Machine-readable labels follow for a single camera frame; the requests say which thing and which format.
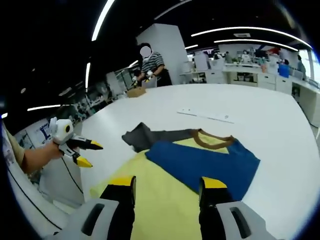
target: chair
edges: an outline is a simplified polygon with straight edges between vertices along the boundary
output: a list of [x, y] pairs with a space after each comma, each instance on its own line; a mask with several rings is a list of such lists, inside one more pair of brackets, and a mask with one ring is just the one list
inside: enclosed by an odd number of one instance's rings
[[146, 89], [152, 89], [157, 87], [157, 78], [152, 77], [148, 82], [142, 81], [141, 86]]

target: striped shirt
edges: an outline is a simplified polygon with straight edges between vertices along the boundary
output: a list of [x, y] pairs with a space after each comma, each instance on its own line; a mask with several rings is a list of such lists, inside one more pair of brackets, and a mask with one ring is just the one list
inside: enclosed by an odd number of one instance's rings
[[142, 62], [142, 72], [147, 74], [148, 71], [155, 72], [160, 65], [165, 65], [164, 60], [160, 53], [153, 52], [149, 59], [145, 59]]

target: ceiling light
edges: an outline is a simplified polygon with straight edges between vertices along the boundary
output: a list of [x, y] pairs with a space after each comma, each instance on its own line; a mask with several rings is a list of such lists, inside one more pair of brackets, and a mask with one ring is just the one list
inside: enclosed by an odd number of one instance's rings
[[226, 42], [260, 42], [260, 43], [265, 43], [265, 44], [273, 44], [273, 45], [279, 45], [288, 49], [291, 49], [293, 51], [298, 52], [299, 50], [291, 47], [291, 46], [287, 46], [281, 43], [277, 43], [274, 41], [265, 41], [265, 40], [258, 40], [258, 39], [227, 39], [227, 40], [218, 40], [218, 41], [214, 41], [215, 44], [217, 43], [226, 43]]
[[192, 48], [195, 48], [195, 47], [198, 47], [198, 44], [192, 45], [192, 46], [187, 46], [187, 47], [185, 47], [184, 49], [192, 49]]
[[8, 113], [6, 112], [6, 113], [4, 113], [4, 114], [1, 115], [1, 119], [6, 118], [7, 116], [8, 116]]
[[107, 2], [105, 3], [104, 8], [98, 18], [98, 21], [96, 22], [96, 25], [95, 25], [95, 28], [93, 31], [93, 35], [92, 35], [92, 39], [91, 39], [92, 41], [97, 40], [102, 23], [104, 22], [106, 15], [109, 12], [109, 10], [114, 2], [115, 2], [115, 0], [107, 0]]
[[31, 108], [28, 108], [27, 111], [33, 111], [33, 110], [39, 110], [39, 109], [49, 109], [49, 108], [58, 108], [58, 107], [61, 107], [61, 104], [49, 105], [49, 106], [36, 106], [36, 107], [31, 107]]
[[86, 70], [85, 70], [85, 88], [86, 89], [88, 88], [90, 65], [91, 65], [90, 62], [86, 64]]
[[156, 16], [156, 17], [154, 18], [154, 20], [157, 20], [158, 18], [160, 18], [160, 17], [162, 17], [163, 15], [167, 14], [167, 13], [170, 12], [171, 10], [173, 10], [173, 9], [175, 9], [175, 8], [183, 5], [183, 4], [186, 4], [186, 3], [188, 3], [188, 2], [191, 2], [191, 1], [192, 1], [192, 0], [183, 0], [183, 1], [180, 1], [180, 2], [177, 3], [176, 5], [174, 5], [174, 6], [170, 7], [170, 8], [168, 8], [167, 10], [165, 10], [165, 11], [164, 11], [163, 13], [161, 13], [160, 15]]
[[269, 32], [274, 32], [277, 34], [282, 34], [285, 35], [287, 37], [290, 37], [292, 39], [295, 39], [297, 41], [299, 41], [300, 43], [303, 43], [304, 45], [308, 46], [309, 48], [312, 49], [311, 45], [305, 41], [303, 41], [302, 39], [293, 36], [289, 33], [283, 32], [283, 31], [278, 31], [278, 30], [274, 30], [274, 29], [270, 29], [270, 28], [264, 28], [264, 27], [256, 27], [256, 26], [232, 26], [232, 27], [223, 27], [223, 28], [217, 28], [217, 29], [212, 29], [212, 30], [207, 30], [207, 31], [202, 31], [202, 32], [198, 32], [195, 34], [192, 34], [191, 37], [195, 37], [198, 35], [202, 35], [202, 34], [207, 34], [207, 33], [212, 33], [212, 32], [218, 32], [218, 31], [223, 31], [223, 30], [234, 30], [234, 29], [252, 29], [252, 30], [262, 30], [262, 31], [269, 31]]
[[72, 90], [71, 87], [68, 87], [67, 89], [65, 89], [63, 92], [59, 93], [59, 96], [62, 97], [63, 95], [67, 94], [68, 92], [70, 92]]
[[135, 65], [137, 62], [138, 62], [138, 60], [134, 61], [133, 63], [131, 63], [131, 64], [129, 65], [128, 68], [131, 68], [131, 67], [132, 67], [133, 65]]

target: black ceiling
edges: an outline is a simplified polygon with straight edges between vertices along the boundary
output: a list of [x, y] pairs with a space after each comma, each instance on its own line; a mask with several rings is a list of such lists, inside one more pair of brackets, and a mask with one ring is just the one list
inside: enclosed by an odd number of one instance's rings
[[223, 27], [264, 27], [301, 35], [296, 27], [289, 25], [274, 1], [192, 0], [154, 20], [181, 1], [115, 0], [97, 40], [91, 42], [105, 2], [28, 0], [18, 10], [14, 5], [8, 8], [8, 14], [18, 16], [11, 27], [10, 40], [14, 46], [7, 60], [8, 77], [0, 92], [6, 96], [9, 113], [27, 114], [30, 122], [43, 118], [50, 110], [26, 113], [26, 109], [66, 103], [59, 93], [85, 81], [88, 62], [91, 62], [89, 84], [104, 79], [108, 72], [127, 67], [139, 56], [136, 36], [153, 23], [177, 25], [184, 45], [198, 44], [199, 48], [213, 47], [215, 40], [233, 39], [234, 33], [250, 33], [252, 39], [286, 45], [293, 41], [258, 30], [226, 30], [191, 37], [194, 33]]

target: white table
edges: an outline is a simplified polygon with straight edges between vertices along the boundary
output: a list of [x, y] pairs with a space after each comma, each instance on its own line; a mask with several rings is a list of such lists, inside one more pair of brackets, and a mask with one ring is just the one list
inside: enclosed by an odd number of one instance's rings
[[309, 122], [315, 126], [320, 127], [320, 89], [312, 86], [306, 81], [298, 79], [294, 76], [289, 76], [285, 78], [279, 76], [278, 74], [263, 73], [261, 68], [257, 67], [245, 67], [245, 66], [234, 66], [232, 64], [226, 63], [223, 72], [243, 72], [257, 74], [257, 84], [245, 81], [231, 81], [232, 84], [245, 85], [245, 86], [255, 86], [259, 88], [266, 88], [270, 90], [276, 90], [291, 95], [292, 85], [297, 84], [300, 86], [300, 97], [299, 103], [302, 107], [306, 117]]
[[261, 74], [262, 69], [258, 64], [233, 64], [226, 63], [223, 67], [223, 72], [241, 72], [251, 74]]
[[[229, 114], [235, 123], [177, 113], [180, 108]], [[82, 151], [93, 164], [81, 169], [84, 198], [135, 152], [121, 138], [140, 122], [154, 131], [202, 128], [233, 135], [261, 160], [243, 202], [278, 239], [291, 239], [314, 211], [320, 193], [320, 158], [310, 125], [292, 96], [227, 84], [186, 84], [147, 89], [120, 99], [83, 122], [82, 134], [100, 151]]]

